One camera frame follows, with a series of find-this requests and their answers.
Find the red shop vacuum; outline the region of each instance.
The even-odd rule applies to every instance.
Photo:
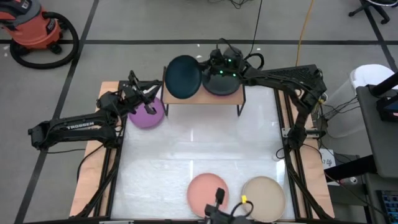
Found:
[[[79,49],[79,37],[67,18],[56,12],[45,11],[38,0],[0,0],[0,24],[11,35],[10,53],[19,64],[36,69],[57,68],[70,62]],[[62,31],[72,34],[72,51],[63,59],[51,63],[32,63],[22,56],[37,49],[62,52],[58,41]]]

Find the purple plate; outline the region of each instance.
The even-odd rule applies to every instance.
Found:
[[[148,114],[144,108],[144,104],[141,104],[137,108],[137,113],[129,113],[130,121],[133,122],[138,128],[152,128],[157,126],[164,117],[164,110],[160,99],[155,98],[153,107],[156,110],[156,114]]]

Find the vacuum hose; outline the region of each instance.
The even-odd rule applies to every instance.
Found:
[[[11,41],[10,45],[10,53],[13,59],[21,64],[22,66],[28,67],[28,68],[35,68],[35,69],[51,69],[51,68],[57,68],[62,65],[65,65],[69,63],[72,59],[75,58],[78,50],[79,50],[79,36],[73,27],[72,23],[63,15],[58,14],[56,12],[43,12],[42,16],[44,19],[58,19],[59,21],[63,22],[68,29],[70,30],[70,33],[72,34],[72,39],[73,39],[73,48],[71,52],[63,59],[52,62],[52,63],[32,63],[32,62],[27,62],[22,59],[22,57],[17,53],[17,48],[18,48],[18,43],[15,42],[14,40]]]

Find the chair leg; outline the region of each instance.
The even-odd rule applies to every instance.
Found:
[[[371,5],[370,2],[365,2],[361,7],[357,8],[355,11],[352,11],[348,14],[348,16],[353,17],[355,16],[355,14],[361,12],[362,10],[366,9],[367,7],[369,7]]]
[[[375,6],[373,5],[373,8],[380,14],[380,16],[383,17],[383,20],[381,21],[381,24],[386,24],[390,21],[390,17],[387,15],[385,10],[381,6]]]

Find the floor tile line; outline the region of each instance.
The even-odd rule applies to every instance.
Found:
[[[94,0],[93,1],[93,5],[92,5],[90,13],[88,15],[85,28],[84,28],[83,33],[81,35],[79,51],[78,51],[76,57],[72,60],[72,64],[70,65],[70,69],[69,69],[68,75],[67,75],[67,77],[65,79],[65,83],[63,85],[60,97],[58,99],[57,106],[56,106],[54,114],[53,114],[53,119],[54,118],[59,118],[60,115],[61,115],[61,111],[62,111],[62,108],[63,108],[63,106],[65,104],[65,100],[66,100],[66,97],[67,97],[67,94],[68,94],[68,91],[69,91],[69,87],[70,87],[70,84],[72,82],[72,78],[73,78],[73,75],[75,73],[75,70],[76,70],[80,55],[81,55],[81,51],[83,50],[85,39],[87,38],[88,31],[89,31],[89,29],[91,27],[91,23],[93,22],[95,11],[96,11],[96,9],[98,7],[98,1],[99,0]],[[40,173],[41,173],[42,168],[44,166],[46,155],[47,155],[47,153],[45,153],[43,151],[41,151],[40,154],[39,154],[39,158],[36,161],[36,165],[34,167],[32,176],[30,177],[30,181],[29,181],[28,186],[26,188],[26,191],[25,191],[24,197],[22,199],[21,205],[20,205],[20,207],[18,209],[18,213],[17,213],[16,219],[15,219],[15,222],[14,222],[15,224],[23,223],[24,220],[25,220],[26,213],[27,213],[27,211],[29,209],[30,201],[32,200],[34,190],[36,188],[37,182],[39,181]]]
[[[98,45],[160,45],[160,44],[216,44],[217,39],[181,40],[85,40],[85,44]],[[252,44],[252,40],[228,40],[230,44]],[[10,44],[11,40],[0,40],[0,44]],[[72,40],[60,40],[59,44],[72,44]],[[255,40],[262,45],[297,45],[299,40]],[[302,45],[380,45],[379,40],[303,40]],[[398,40],[390,40],[389,45],[398,45]]]
[[[382,51],[384,53],[384,56],[387,59],[387,62],[389,64],[391,70],[393,70],[394,72],[398,72],[398,68],[397,68],[397,65],[395,63],[395,60],[394,60],[393,56],[391,55],[390,50],[388,49],[386,41],[384,41],[384,38],[383,38],[383,36],[382,36],[382,34],[381,34],[380,30],[379,30],[379,27],[376,24],[376,21],[373,18],[373,15],[372,15],[371,11],[369,10],[369,8],[366,8],[364,11],[365,11],[366,17],[368,18],[368,20],[369,20],[369,22],[370,22],[370,24],[372,26],[374,34],[376,35],[378,41],[380,41],[381,49],[382,49]]]

